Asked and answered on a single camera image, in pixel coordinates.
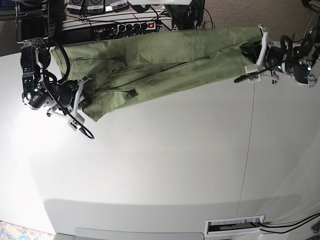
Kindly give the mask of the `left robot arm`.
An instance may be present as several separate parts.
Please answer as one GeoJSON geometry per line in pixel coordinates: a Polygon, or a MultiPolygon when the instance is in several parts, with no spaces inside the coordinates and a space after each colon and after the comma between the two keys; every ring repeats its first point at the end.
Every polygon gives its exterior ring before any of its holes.
{"type": "Polygon", "coordinates": [[[280,46],[275,46],[269,31],[259,26],[262,39],[254,43],[244,43],[240,50],[252,64],[244,67],[245,74],[234,80],[235,83],[248,81],[256,83],[263,78],[279,81],[278,73],[293,78],[299,85],[314,87],[320,80],[320,25],[307,30],[301,43],[294,46],[294,41],[282,35],[280,46]]]}

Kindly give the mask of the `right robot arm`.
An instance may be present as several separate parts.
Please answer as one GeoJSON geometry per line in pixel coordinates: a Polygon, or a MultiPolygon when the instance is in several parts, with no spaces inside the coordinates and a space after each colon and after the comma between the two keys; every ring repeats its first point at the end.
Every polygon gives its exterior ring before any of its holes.
{"type": "Polygon", "coordinates": [[[68,124],[76,129],[85,119],[78,110],[88,103],[84,85],[90,80],[69,80],[71,63],[63,46],[56,43],[66,63],[61,79],[48,70],[51,63],[50,1],[17,0],[16,38],[21,44],[22,100],[33,110],[47,107],[47,116],[68,118],[68,124]]]}

